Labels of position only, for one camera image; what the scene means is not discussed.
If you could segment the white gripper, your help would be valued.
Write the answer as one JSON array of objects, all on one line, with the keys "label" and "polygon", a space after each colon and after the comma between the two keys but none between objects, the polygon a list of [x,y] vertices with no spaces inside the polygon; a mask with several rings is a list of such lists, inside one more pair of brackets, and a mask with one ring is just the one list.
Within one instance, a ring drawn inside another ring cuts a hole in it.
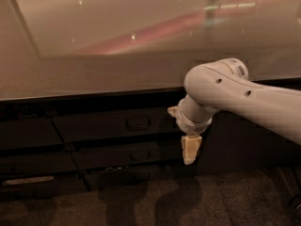
[{"label": "white gripper", "polygon": [[184,115],[182,108],[179,106],[169,107],[167,113],[171,117],[175,117],[178,127],[187,134],[187,136],[181,138],[182,159],[185,165],[191,165],[195,162],[201,145],[202,137],[200,134],[211,125],[212,120],[208,119],[206,122],[193,122]]}]

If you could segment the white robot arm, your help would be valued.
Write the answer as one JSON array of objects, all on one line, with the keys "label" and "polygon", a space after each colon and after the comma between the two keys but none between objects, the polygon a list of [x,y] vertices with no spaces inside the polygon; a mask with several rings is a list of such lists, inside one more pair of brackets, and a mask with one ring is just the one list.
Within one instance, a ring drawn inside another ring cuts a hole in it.
[{"label": "white robot arm", "polygon": [[186,95],[167,112],[176,119],[183,163],[195,162],[202,137],[213,116],[226,110],[301,144],[301,91],[261,85],[248,80],[237,58],[197,65],[184,78]]}]

